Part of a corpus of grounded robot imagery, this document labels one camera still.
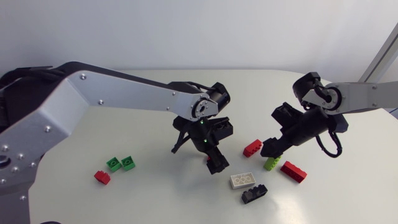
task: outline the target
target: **red lego brick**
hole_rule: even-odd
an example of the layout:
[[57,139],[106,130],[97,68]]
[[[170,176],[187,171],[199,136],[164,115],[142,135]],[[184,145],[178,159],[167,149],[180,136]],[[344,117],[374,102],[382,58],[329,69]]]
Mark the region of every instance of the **red lego brick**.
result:
[[280,168],[282,172],[293,178],[298,183],[301,183],[307,176],[307,173],[297,168],[295,165],[286,161],[285,164]]
[[111,177],[109,176],[109,174],[107,174],[104,171],[97,171],[97,173],[94,175],[94,177],[100,181],[101,183],[103,183],[104,185],[108,184],[109,181],[111,181]]
[[251,157],[254,153],[260,150],[261,147],[262,147],[262,142],[257,139],[244,148],[243,154],[246,157]]

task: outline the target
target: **black cable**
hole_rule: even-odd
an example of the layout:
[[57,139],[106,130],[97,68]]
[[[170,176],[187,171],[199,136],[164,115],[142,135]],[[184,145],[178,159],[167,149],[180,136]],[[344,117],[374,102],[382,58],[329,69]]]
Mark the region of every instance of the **black cable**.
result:
[[341,153],[343,152],[343,147],[341,146],[340,140],[337,137],[337,134],[334,132],[329,131],[329,135],[331,137],[331,139],[333,140],[333,142],[335,142],[336,146],[337,146],[337,153],[333,154],[331,152],[329,152],[324,145],[322,144],[321,138],[318,136],[315,136],[315,139],[317,140],[318,145],[321,147],[322,151],[325,152],[326,155],[332,157],[332,158],[337,158],[338,156],[341,155]]
[[195,83],[195,82],[187,82],[188,84],[190,84],[190,85],[193,85],[193,86],[195,86],[196,88],[198,88],[198,89],[204,89],[204,90],[215,90],[215,88],[212,88],[212,87],[207,87],[207,86],[204,86],[204,85],[201,85],[201,84],[199,84],[199,83]]
[[10,85],[17,79],[23,78],[23,77],[36,77],[36,78],[41,78],[44,80],[48,81],[57,81],[60,79],[60,75],[54,75],[49,72],[45,71],[40,71],[40,70],[13,70],[10,72],[7,72],[5,75],[3,75],[0,78],[0,88],[3,88],[5,86]]
[[61,223],[55,221],[49,221],[49,222],[43,222],[41,224],[61,224]]

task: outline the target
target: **white wall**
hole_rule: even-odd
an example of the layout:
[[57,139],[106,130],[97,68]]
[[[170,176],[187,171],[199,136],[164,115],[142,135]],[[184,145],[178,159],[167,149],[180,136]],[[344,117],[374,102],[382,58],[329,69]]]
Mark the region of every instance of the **white wall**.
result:
[[357,81],[397,9],[396,0],[2,0],[0,74],[77,60],[123,70],[318,71]]

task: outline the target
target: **screw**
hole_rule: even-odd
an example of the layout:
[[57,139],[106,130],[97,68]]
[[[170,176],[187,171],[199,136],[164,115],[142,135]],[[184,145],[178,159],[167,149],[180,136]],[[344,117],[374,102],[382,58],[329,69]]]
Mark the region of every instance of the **screw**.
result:
[[24,157],[24,155],[22,153],[20,153],[20,154],[18,154],[17,158],[19,160],[23,160],[25,157]]
[[13,173],[16,173],[16,172],[18,172],[19,171],[19,168],[18,167],[13,167],[12,169],[11,169],[11,172],[13,172]]
[[46,133],[51,132],[51,126],[46,126],[45,129],[44,129],[44,131],[45,131]]
[[2,146],[2,149],[1,149],[3,152],[8,152],[8,150],[10,150],[9,148],[8,148],[8,146],[7,145],[4,145],[4,146]]

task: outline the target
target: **lego brick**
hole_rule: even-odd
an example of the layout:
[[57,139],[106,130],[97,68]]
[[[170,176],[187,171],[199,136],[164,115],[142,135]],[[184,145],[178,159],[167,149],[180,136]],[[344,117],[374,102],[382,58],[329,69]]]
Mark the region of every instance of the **lego brick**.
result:
[[111,181],[111,177],[109,176],[109,174],[100,170],[95,173],[94,177],[104,185],[107,185],[109,181]]
[[274,158],[272,158],[272,157],[268,158],[267,161],[266,161],[266,163],[264,164],[264,168],[265,168],[266,170],[268,170],[268,171],[271,171],[271,170],[276,166],[276,164],[278,164],[278,162],[279,162],[279,160],[280,160],[281,157],[282,157],[282,156],[279,156],[279,157],[276,158],[276,159],[274,159]]
[[256,183],[251,172],[245,174],[236,174],[231,176],[232,189],[240,189],[243,187],[250,187]]
[[136,166],[131,156],[122,159],[122,165],[124,170],[130,170]]
[[287,174],[289,177],[293,178],[298,183],[301,183],[307,176],[307,173],[300,170],[298,167],[286,161],[285,164],[280,168],[282,172]]
[[242,194],[242,200],[245,204],[254,201],[255,199],[264,196],[268,192],[266,186],[260,184],[253,187]]
[[260,150],[261,147],[262,147],[262,142],[257,139],[244,148],[243,154],[246,157],[251,157],[254,153]]
[[114,157],[110,161],[106,162],[106,164],[108,165],[108,167],[111,169],[112,172],[115,172],[118,169],[120,169],[120,167],[122,167],[122,164],[120,164],[120,162],[118,161],[118,159],[116,157]]

